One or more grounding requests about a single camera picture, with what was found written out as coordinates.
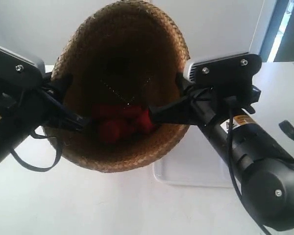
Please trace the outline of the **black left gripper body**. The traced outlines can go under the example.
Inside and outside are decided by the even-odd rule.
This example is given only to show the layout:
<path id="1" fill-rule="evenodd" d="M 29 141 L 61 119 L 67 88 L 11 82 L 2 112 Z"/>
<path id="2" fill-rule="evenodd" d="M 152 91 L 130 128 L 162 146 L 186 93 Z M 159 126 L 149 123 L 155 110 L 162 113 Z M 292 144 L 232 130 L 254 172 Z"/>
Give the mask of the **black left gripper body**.
<path id="1" fill-rule="evenodd" d="M 51 106 L 44 85 L 26 89 L 0 82 L 0 147 L 14 146 L 48 121 Z"/>

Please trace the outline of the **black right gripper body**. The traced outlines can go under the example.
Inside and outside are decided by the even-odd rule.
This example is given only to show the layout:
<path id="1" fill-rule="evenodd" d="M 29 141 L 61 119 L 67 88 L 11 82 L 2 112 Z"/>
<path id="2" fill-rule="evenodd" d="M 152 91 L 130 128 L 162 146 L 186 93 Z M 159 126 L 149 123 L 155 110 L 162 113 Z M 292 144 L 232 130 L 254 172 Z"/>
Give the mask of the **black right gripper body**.
<path id="1" fill-rule="evenodd" d="M 261 90 L 254 85 L 200 87 L 183 86 L 183 123 L 199 127 L 213 126 L 230 119 L 230 115 L 254 114 L 252 104 L 259 101 Z"/>

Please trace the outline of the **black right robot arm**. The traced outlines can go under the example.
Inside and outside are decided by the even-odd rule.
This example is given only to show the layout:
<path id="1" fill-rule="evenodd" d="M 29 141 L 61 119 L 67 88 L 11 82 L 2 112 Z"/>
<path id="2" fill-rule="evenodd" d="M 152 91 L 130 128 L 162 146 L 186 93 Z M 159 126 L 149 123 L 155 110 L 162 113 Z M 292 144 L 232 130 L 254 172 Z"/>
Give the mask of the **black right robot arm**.
<path id="1" fill-rule="evenodd" d="M 155 123 L 196 126 L 227 165 L 236 194 L 256 224 L 267 232 L 294 229 L 294 158 L 251 118 L 260 90 L 233 79 L 197 84 L 181 73 L 181 98 L 152 107 Z"/>

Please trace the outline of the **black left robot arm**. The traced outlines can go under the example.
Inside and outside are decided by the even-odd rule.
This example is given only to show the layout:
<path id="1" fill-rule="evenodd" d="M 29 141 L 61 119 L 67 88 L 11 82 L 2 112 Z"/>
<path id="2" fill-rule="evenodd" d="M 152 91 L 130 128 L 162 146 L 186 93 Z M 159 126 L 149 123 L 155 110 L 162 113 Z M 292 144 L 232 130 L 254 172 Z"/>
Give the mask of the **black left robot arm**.
<path id="1" fill-rule="evenodd" d="M 32 89 L 20 88 L 0 78 L 0 163 L 8 156 L 24 168 L 46 172 L 61 159 L 64 142 L 57 136 L 39 135 L 36 128 L 42 125 L 80 132 L 89 125 L 90 118 L 79 116 L 63 104 L 64 96 L 73 82 L 71 74 L 62 78 L 40 82 Z M 37 167 L 22 160 L 15 148 L 27 137 L 37 140 L 53 139 L 56 142 L 54 162 L 49 167 Z"/>

